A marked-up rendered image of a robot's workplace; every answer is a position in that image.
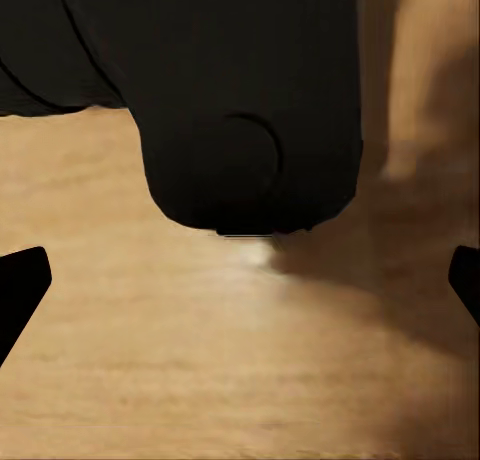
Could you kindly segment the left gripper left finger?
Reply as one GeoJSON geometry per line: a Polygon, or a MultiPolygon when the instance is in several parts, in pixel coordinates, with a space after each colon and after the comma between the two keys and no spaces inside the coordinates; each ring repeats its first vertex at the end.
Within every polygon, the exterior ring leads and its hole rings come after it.
{"type": "Polygon", "coordinates": [[[52,283],[43,246],[0,257],[0,365],[52,283]]]}

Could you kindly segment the digital camera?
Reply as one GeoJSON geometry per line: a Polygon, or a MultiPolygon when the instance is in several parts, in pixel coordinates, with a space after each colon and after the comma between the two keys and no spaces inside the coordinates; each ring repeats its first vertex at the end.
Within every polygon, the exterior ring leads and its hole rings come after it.
{"type": "Polygon", "coordinates": [[[0,0],[0,116],[128,108],[166,218],[289,234],[356,196],[361,0],[0,0]]]}

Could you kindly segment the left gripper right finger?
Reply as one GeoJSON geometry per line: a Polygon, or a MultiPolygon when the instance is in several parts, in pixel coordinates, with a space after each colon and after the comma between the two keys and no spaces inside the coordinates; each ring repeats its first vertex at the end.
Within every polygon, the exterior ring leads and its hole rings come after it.
{"type": "Polygon", "coordinates": [[[480,326],[480,250],[457,246],[448,281],[480,326]]]}

